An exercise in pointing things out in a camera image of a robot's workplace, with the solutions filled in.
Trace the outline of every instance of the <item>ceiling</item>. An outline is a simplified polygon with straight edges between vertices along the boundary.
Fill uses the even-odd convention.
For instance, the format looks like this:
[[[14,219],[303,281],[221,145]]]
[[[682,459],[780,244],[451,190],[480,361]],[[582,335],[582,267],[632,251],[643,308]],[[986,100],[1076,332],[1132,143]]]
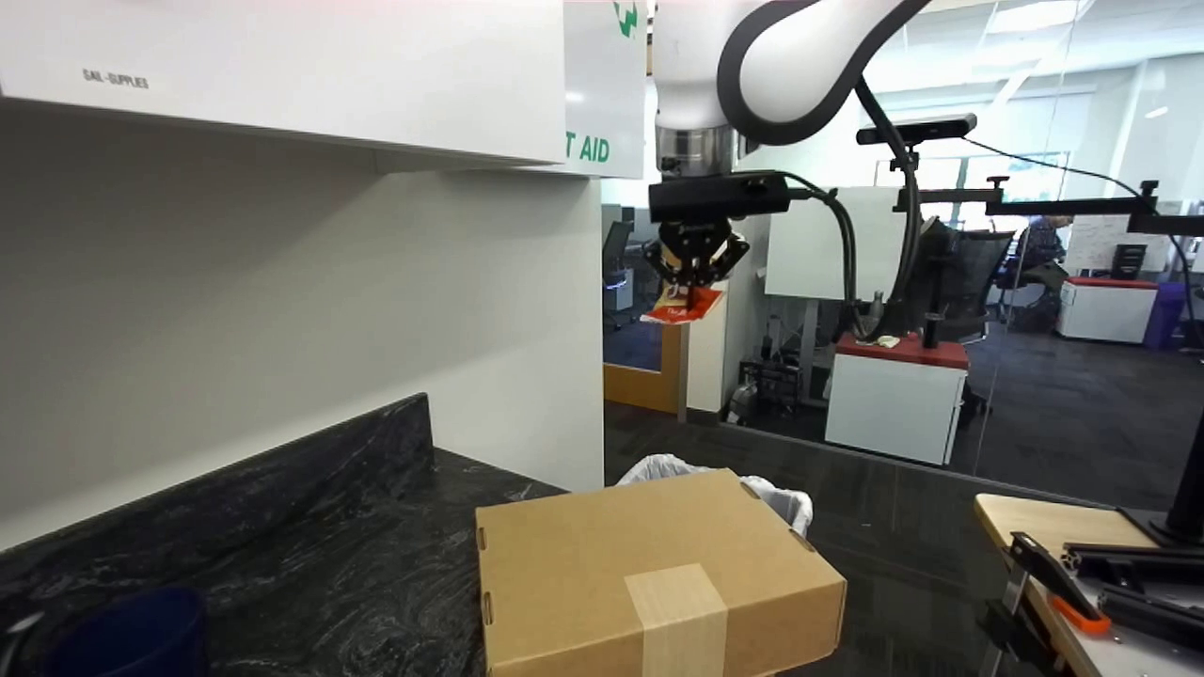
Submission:
[[[1204,53],[1204,0],[1080,0],[1074,27],[986,32],[993,10],[1031,0],[932,0],[869,65],[877,90],[929,90],[1124,66]]]

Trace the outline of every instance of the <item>black countertop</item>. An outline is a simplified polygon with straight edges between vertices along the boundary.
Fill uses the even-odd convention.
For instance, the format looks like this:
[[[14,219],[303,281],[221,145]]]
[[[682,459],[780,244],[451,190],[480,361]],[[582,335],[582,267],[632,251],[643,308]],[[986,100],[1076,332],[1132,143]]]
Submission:
[[[986,622],[1013,573],[977,524],[974,498],[1017,494],[1013,485],[722,422],[682,424],[630,405],[608,405],[606,416],[606,480],[670,446],[686,463],[760,475],[811,498],[808,543],[849,592],[839,651],[799,672],[969,677],[997,664]]]
[[[350,518],[302,518],[214,568],[214,672],[480,672],[475,506],[554,490],[435,451]]]
[[[0,557],[14,672],[104,600],[192,585],[214,672],[480,672],[475,506],[556,490],[428,446],[426,397]]]

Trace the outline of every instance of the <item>cardboard box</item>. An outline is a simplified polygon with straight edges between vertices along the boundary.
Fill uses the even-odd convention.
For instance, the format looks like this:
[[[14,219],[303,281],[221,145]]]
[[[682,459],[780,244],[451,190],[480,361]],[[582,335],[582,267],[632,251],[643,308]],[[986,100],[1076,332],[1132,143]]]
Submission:
[[[735,475],[479,513],[493,677],[744,677],[828,658],[845,583]]]

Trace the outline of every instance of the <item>white drawer unit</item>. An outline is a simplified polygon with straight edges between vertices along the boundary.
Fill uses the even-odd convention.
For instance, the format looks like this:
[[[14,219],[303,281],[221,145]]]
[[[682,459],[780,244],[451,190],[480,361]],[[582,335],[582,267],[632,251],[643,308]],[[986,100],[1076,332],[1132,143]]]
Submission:
[[[1061,286],[1056,335],[1092,341],[1144,341],[1154,295],[1149,286]]]
[[[0,94],[564,158],[564,0],[5,0]]]
[[[835,355],[828,445],[947,468],[967,370]]]

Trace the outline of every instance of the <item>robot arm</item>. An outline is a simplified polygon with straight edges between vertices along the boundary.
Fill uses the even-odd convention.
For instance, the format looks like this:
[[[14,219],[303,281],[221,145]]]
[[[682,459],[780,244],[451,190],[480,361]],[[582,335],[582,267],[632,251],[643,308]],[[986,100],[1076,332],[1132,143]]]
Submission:
[[[661,0],[655,19],[657,123],[675,133],[739,127],[749,143],[803,143],[828,127],[849,94],[872,116],[913,190],[899,133],[865,85],[869,58],[929,0]],[[652,189],[661,244],[652,262],[678,298],[719,279],[749,251],[727,219],[775,213],[791,198],[821,198],[843,228],[843,286],[853,303],[853,228],[835,190],[791,174],[678,178]]]
[[[872,53],[929,0],[657,0],[661,127],[803,143],[849,98]]]

